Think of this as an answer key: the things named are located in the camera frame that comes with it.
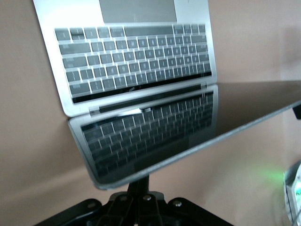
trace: laptop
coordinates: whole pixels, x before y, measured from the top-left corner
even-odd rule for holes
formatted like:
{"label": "laptop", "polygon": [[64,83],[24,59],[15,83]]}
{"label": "laptop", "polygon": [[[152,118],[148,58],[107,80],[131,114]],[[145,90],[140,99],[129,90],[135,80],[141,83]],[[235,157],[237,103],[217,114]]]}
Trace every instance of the laptop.
{"label": "laptop", "polygon": [[139,179],[214,136],[218,90],[207,0],[34,6],[63,110],[96,187]]}

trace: silver laptop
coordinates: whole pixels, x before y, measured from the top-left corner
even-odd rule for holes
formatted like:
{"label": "silver laptop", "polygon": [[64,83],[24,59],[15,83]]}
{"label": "silver laptop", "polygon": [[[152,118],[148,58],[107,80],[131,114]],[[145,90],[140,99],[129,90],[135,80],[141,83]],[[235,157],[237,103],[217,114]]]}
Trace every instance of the silver laptop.
{"label": "silver laptop", "polygon": [[[207,103],[206,127],[215,124],[217,75],[207,0],[34,0],[34,5],[63,110],[72,117],[71,130],[97,187],[119,186],[157,169],[163,159],[168,163],[175,153],[156,166],[130,170],[138,159],[149,161],[138,143],[155,139],[154,125],[172,129],[177,114],[205,110]],[[154,125],[143,131],[149,123]],[[139,139],[133,142],[135,134]],[[141,152],[135,161],[134,149],[128,149],[133,145]],[[109,153],[115,157],[103,158]]]}

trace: beige wall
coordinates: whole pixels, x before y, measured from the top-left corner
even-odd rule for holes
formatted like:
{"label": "beige wall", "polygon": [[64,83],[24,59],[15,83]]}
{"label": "beige wall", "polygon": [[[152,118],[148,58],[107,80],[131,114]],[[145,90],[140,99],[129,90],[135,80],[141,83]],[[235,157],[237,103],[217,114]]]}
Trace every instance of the beige wall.
{"label": "beige wall", "polygon": [[[299,0],[209,0],[219,82],[300,80]],[[86,198],[105,204],[62,112],[30,0],[0,0],[0,225],[32,225]],[[237,226],[289,225],[282,173],[301,122],[280,114],[151,176]]]}

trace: screw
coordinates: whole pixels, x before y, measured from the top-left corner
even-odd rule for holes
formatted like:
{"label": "screw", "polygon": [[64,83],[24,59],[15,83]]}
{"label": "screw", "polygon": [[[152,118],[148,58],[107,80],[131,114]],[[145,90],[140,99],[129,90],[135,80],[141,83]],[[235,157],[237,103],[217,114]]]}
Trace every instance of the screw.
{"label": "screw", "polygon": [[90,209],[90,208],[93,208],[93,207],[95,207],[96,206],[96,203],[95,202],[91,202],[91,203],[89,203],[88,204],[88,208]]}
{"label": "screw", "polygon": [[174,200],[173,205],[176,207],[180,207],[180,206],[182,206],[182,203],[178,200]]}
{"label": "screw", "polygon": [[126,201],[126,200],[127,200],[127,197],[125,195],[120,197],[120,201]]}
{"label": "screw", "polygon": [[149,201],[149,200],[151,200],[151,196],[150,195],[145,195],[144,197],[143,197],[143,199],[145,200],[145,201]]}

